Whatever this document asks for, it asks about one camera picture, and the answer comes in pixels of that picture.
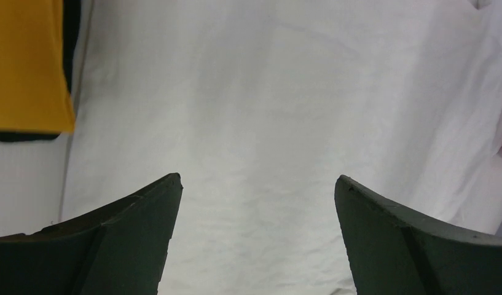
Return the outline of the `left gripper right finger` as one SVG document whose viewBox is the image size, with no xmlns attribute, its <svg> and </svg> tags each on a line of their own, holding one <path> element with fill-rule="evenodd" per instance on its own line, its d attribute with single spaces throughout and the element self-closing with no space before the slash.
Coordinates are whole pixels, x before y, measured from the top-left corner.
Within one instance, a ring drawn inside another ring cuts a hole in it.
<svg viewBox="0 0 502 295">
<path fill-rule="evenodd" d="M 502 294 L 502 237 L 432 218 L 345 175 L 334 200 L 358 294 Z"/>
</svg>

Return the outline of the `white t shirt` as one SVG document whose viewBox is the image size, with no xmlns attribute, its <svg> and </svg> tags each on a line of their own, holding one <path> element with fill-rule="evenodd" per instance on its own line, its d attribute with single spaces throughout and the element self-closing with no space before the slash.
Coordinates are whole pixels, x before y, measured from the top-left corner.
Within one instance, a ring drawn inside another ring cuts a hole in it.
<svg viewBox="0 0 502 295">
<path fill-rule="evenodd" d="M 348 175 L 502 220 L 502 1 L 93 1 L 62 216 L 171 172 L 160 294 L 353 294 Z"/>
</svg>

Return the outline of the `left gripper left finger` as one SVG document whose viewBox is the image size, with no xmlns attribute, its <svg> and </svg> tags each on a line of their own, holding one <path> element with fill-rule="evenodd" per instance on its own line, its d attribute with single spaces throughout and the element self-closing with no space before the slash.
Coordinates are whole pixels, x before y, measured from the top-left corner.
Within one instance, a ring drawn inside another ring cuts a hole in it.
<svg viewBox="0 0 502 295">
<path fill-rule="evenodd" d="M 182 190 L 171 173 L 31 235 L 0 237 L 0 294 L 157 294 Z"/>
</svg>

